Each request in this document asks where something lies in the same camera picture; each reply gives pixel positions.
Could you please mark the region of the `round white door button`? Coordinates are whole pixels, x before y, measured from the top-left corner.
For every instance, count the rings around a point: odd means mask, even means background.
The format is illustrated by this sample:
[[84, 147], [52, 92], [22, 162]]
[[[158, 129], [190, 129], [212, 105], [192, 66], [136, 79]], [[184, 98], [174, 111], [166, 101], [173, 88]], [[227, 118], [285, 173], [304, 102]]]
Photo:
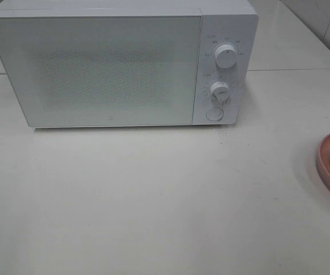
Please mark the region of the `round white door button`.
[[223, 109], [221, 108], [212, 108], [206, 112], [206, 117], [210, 121], [220, 121], [223, 118]]

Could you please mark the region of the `lower white timer knob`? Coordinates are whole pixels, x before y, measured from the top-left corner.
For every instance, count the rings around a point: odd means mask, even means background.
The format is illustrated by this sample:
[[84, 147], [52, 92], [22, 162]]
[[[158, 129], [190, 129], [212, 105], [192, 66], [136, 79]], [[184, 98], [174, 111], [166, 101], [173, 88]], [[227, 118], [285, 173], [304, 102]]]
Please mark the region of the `lower white timer knob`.
[[224, 81], [217, 81], [210, 86], [209, 94], [212, 101], [224, 102], [230, 96], [230, 87]]

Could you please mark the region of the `upper white power knob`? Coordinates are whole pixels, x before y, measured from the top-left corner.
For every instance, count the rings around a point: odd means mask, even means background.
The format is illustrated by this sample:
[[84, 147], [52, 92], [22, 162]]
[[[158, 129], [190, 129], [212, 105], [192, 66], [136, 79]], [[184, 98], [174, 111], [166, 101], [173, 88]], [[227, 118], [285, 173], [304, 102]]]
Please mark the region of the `upper white power knob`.
[[227, 69], [237, 62], [238, 49], [232, 43], [220, 44], [215, 48], [214, 59], [218, 67]]

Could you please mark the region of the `white microwave oven body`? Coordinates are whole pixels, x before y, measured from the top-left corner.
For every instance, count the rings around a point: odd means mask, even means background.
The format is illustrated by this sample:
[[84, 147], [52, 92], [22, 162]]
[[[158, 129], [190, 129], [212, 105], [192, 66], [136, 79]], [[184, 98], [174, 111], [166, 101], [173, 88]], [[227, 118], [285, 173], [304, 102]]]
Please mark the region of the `white microwave oven body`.
[[[258, 15], [248, 1], [2, 1], [1, 18], [201, 18], [194, 109], [191, 124], [228, 125], [237, 119], [245, 77], [258, 26]], [[238, 49], [237, 62], [222, 69], [214, 59], [215, 48], [232, 43]], [[224, 81], [230, 96], [224, 102], [212, 101], [209, 88]], [[206, 112], [223, 109], [220, 121], [210, 121]], [[114, 125], [102, 127], [141, 127], [162, 125]]]

